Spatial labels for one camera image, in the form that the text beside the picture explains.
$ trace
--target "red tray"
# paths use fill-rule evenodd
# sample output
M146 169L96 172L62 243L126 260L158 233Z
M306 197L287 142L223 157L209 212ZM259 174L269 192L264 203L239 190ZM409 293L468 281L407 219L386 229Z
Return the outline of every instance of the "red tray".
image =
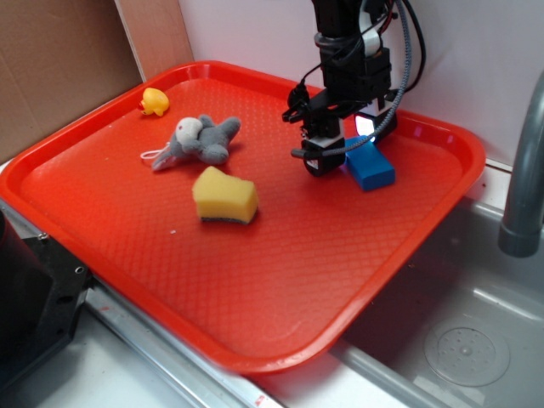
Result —
M379 146L394 185L364 192L343 167L314 178L290 155L298 126L281 121L293 86L217 62L171 69L16 157L0 195L211 360L284 370L340 336L485 163L466 130L399 112ZM139 112L146 87L168 95L165 116ZM241 119L221 169L255 183L249 225L199 220L191 187L204 164L153 173L139 158L201 113Z

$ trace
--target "tray rim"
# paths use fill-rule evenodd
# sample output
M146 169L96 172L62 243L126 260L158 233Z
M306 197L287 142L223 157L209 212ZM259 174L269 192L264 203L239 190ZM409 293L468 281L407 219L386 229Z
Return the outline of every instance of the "tray rim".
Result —
M229 80L224 81L225 74ZM160 324L168 330L173 331L176 336L181 337L179 332L183 332L188 338L198 338L198 342L188 341L191 346L198 349L204 355L216 363L237 371L242 374L256 374L264 372L282 371L286 368L298 365L305 360L311 359L325 352L347 328L349 323L360 313L360 311L376 296L375 290L368 289L385 286L387 282L395 275L396 270L402 266L405 260L416 250L408 247L407 241L417 240L423 242L431 234L439 222L448 214L448 212L458 203L462 196L468 191L470 186L478 179L485 166L485 151L482 144L476 136L467 129L452 125L450 123L438 121L426 116L410 113L405 110L399 110L399 119L412 121L413 123L431 124L436 128L442 128L455 134L456 142L449 147L448 151L457 157L462 165L462 176L443 199L428 212L423 221L406 237L402 244L392 253L391 256L380 266L380 269L387 269L391 272L384 274L374 274L361 287L355 296L348 302L337 315L337 318L320 332L314 341L310 344L294 350L288 354L277 355L275 357L254 357L235 353L226 348L221 342L211 338L207 333L203 333L195 324L191 323L183 316L174 313L164 304L151 296L138 282L118 276L118 273L112 271L108 265L108 260L99 254L89 251L77 239L73 239L66 234L61 226L55 225L41 214L30 203L23 201L17 194L17 185L24 177L31 173L34 168L55 157L61 151L71 147L86 137L92 135L100 128L106 126L111 121L121 117L140 101L143 90L147 87L162 88L167 90L175 84L182 81L193 79L205 79L221 77L222 82L228 82L236 86L250 88L257 92L264 90L264 85L270 82L274 83L273 89L267 88L266 94L286 98L289 91L295 85L294 81L271 76L262 72L249 70L218 61L201 61L178 65L162 74L151 78L137 87L127 91L112 101L100 106L96 110L89 112L82 118L74 121L59 131L51 134L41 142L33 145L29 149L17 155L0 174L0 196L21 215L33 222L39 229L47 231L55 239L62 242L69 250L74 252L83 260L91 257L94 262L99 264L102 276L108 276L104 279L108 286L113 287L132 303L140 308L140 304L145 304L144 312L153 316ZM245 77L251 77L251 81L242 81ZM312 93L318 92L318 88L311 88ZM111 112L112 107L119 107L115 114Z

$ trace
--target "sink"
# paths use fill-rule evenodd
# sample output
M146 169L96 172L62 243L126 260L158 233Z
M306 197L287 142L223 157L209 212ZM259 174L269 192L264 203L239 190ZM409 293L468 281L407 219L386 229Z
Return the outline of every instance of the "sink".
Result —
M544 400L544 250L502 253L501 216L463 199L343 335L425 406Z

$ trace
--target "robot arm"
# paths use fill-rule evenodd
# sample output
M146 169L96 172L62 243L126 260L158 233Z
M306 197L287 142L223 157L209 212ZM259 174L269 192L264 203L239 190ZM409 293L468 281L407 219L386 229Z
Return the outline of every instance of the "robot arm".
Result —
M326 150L344 147L342 119L370 105L379 115L387 109L391 64L376 27L391 19L393 0L312 2L325 89L310 98L304 78L289 95L283 120L302 122L302 149L293 150L292 155L320 176L344 163L344 154L323 156ZM388 131L395 125L393 121Z

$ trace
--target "gray cable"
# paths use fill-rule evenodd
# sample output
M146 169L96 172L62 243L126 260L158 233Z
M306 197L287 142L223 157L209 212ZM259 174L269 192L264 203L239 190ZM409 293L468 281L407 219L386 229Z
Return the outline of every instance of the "gray cable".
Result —
M402 80L400 81L400 86L399 86L397 95L395 96L395 98L393 99L393 103L391 104L391 108L389 108L388 114L385 116L382 123L380 123L380 125L374 130L373 133L369 134L365 138L352 144L349 147L340 147L338 149L325 150L323 151L323 157L342 155L348 151L357 149L358 147L361 147L365 143L369 142L372 138L374 138L375 136L383 132L383 129L385 129L387 125L391 122L391 120L393 119L393 116L400 105L400 100L402 99L402 96L404 95L406 88L408 88L408 80L410 79L410 71L411 71L410 29L408 27L408 19L406 18L405 9L404 9L404 6L402 5L402 0L395 0L395 3L397 4L397 9L399 10L400 21L402 22L402 31L405 36L405 70L402 75Z

